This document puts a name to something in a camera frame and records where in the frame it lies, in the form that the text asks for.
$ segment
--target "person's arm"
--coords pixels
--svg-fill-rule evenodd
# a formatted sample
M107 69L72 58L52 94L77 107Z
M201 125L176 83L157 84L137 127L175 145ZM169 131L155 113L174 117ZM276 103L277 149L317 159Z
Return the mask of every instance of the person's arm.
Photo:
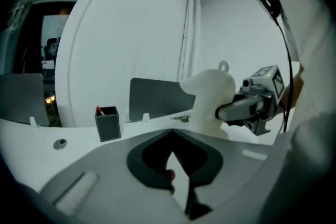
M300 69L299 72L295 75L295 77L293 78L293 100L292 100L292 106L291 108L294 108L296 105L296 102L299 98L302 86L303 86L303 81L300 77L301 73L304 71L303 66L300 64ZM281 98L281 101L286 109L287 104L288 104L288 98L289 98L289 86L286 87L284 95ZM281 106L279 106L278 110L277 110L277 115L283 113L283 108Z

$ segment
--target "black cable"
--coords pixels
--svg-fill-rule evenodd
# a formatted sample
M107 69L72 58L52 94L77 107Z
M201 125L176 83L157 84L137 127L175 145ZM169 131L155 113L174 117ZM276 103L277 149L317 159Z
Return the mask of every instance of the black cable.
M278 134L280 134L280 132L281 132L281 129L282 129L282 127L283 127L283 124L284 124L284 122L285 122L285 117L286 117L286 109L285 109L284 104L280 101L279 105L282 107L282 112L283 112L283 114L284 114L284 117L283 117L283 119L282 119L282 123L281 123L281 126L280 126L280 129L279 129Z
M287 49L287 55L288 55L288 61L289 61L289 77L290 77L290 82L289 82L289 94L288 94L288 102L287 102L287 107L286 107L286 116L285 116L285 123L284 123L284 127L283 127L283 132L285 132L287 130L287 123L288 123L288 117L289 117L289 112L290 109L292 107L292 101L293 101L293 70L292 70L292 62L290 59L290 54L289 54L289 50L288 50L288 46L287 46L287 42L285 39L285 35L284 32L282 31L280 25L278 24L278 22L276 21L277 26L279 27L283 40L285 42L286 45L286 49Z

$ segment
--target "pen holder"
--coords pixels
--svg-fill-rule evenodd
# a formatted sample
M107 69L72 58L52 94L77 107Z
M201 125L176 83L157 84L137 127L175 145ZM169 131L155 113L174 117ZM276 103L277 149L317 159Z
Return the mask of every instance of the pen holder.
M120 138L119 114L115 106L100 108L105 115L96 109L95 119L101 142Z

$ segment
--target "white wall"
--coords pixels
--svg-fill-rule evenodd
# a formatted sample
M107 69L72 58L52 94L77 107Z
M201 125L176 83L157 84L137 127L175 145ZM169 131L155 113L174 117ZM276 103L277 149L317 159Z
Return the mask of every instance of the white wall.
M243 79L260 67L278 65L285 84L289 83L282 35L255 0L201 0L201 3L202 45L196 72L217 68L221 60L226 60L238 91ZM293 62L292 66L296 73L299 64ZM281 122L281 115L268 122L271 133L260 136L259 140L272 144ZM245 127L233 128L249 132Z
M124 121L133 77L176 81L186 5L187 0L91 0L77 29L71 25L75 40L62 37L57 56L56 83L70 95L65 98L56 85L60 113L67 115L60 115L63 126L95 126L97 105L117 106ZM61 78L62 46L72 51Z

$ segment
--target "desk surface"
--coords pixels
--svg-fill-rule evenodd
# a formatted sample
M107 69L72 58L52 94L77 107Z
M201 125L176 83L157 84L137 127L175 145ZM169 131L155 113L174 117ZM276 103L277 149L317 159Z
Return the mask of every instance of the desk surface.
M117 143L120 140L162 129L188 130L188 123L171 120L171 117L182 114L185 112L152 119L145 123L122 124L121 138L103 143L99 140L96 127L40 127L36 130L28 124L0 119L0 151L14 178L40 191L60 171L101 145ZM61 138L67 140L67 146L63 150L55 150L53 144ZM229 139L258 143L258 138L251 132L230 132Z

